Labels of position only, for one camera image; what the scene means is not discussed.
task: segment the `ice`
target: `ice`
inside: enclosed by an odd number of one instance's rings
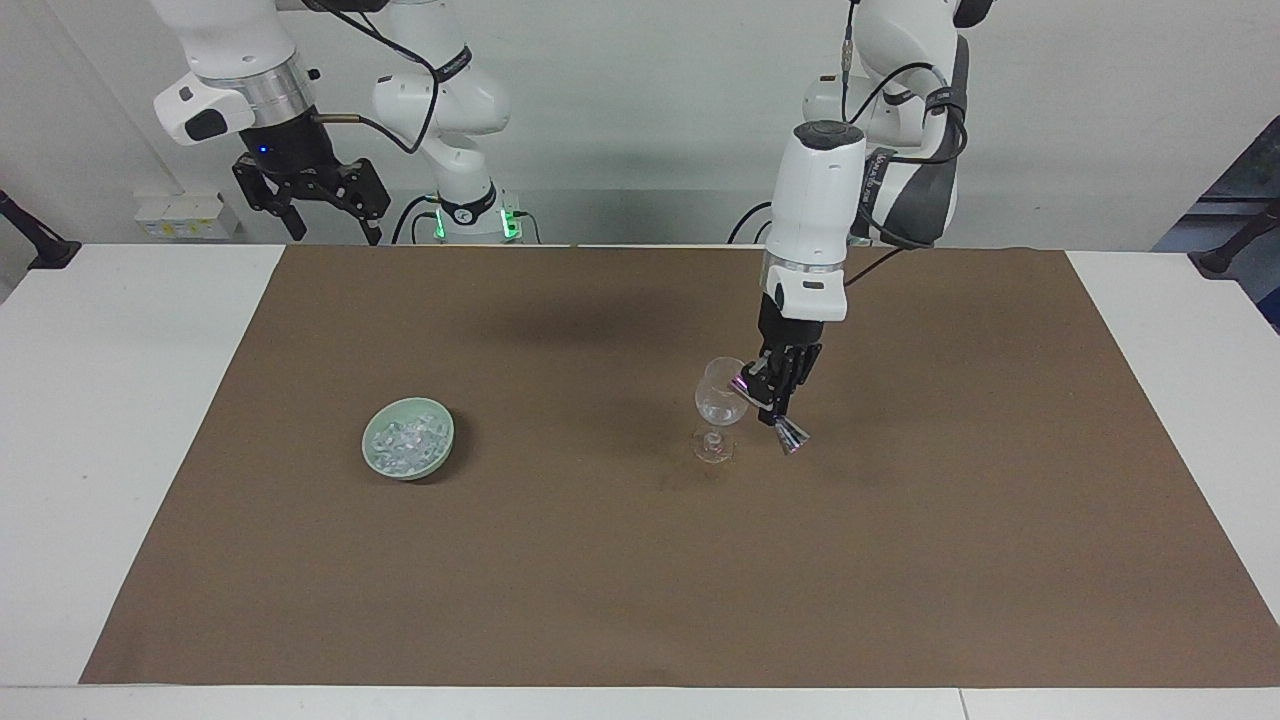
[[[389,423],[370,438],[374,469],[388,475],[416,475],[444,456],[449,428],[443,418],[422,415]]]

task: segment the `glass base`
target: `glass base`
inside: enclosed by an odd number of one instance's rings
[[[719,428],[704,428],[694,433],[694,455],[703,462],[718,465],[733,457],[733,439]]]

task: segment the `wall socket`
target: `wall socket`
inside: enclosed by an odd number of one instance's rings
[[[142,197],[133,219],[159,240],[230,240],[239,227],[221,195]]]

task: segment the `brown mat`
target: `brown mat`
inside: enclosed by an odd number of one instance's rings
[[[876,258],[855,252],[850,265]],[[84,683],[1280,685],[1280,628],[1061,254],[851,292],[783,459],[690,452],[755,252],[291,247]],[[358,455],[425,395],[431,486]]]

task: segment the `green light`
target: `green light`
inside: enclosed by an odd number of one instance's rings
[[[502,209],[502,229],[507,234],[507,240],[520,237],[520,220],[506,208]]]

